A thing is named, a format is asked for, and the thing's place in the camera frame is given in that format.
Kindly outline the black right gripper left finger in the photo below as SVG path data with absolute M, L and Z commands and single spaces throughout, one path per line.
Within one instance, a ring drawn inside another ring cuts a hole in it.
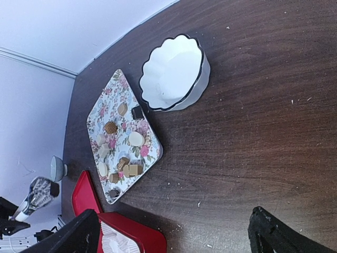
M 24 252 L 97 252 L 100 222 L 93 209 L 87 209 L 58 232 L 24 250 Z

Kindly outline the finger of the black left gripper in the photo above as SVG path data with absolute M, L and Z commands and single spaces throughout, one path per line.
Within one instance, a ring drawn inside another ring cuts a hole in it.
M 22 221 L 10 220 L 18 206 L 1 197 L 1 235 L 13 235 L 31 225 Z

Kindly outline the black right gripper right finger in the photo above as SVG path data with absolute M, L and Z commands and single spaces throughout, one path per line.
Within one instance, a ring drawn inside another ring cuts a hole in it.
M 251 252 L 334 252 L 296 232 L 261 206 L 252 211 L 248 235 Z

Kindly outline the dark heart chocolate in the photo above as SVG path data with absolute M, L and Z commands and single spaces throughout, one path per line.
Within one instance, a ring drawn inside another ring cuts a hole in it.
M 53 196 L 54 198 L 58 197 L 60 193 L 60 186 L 58 183 L 51 182 L 50 186 L 50 195 Z

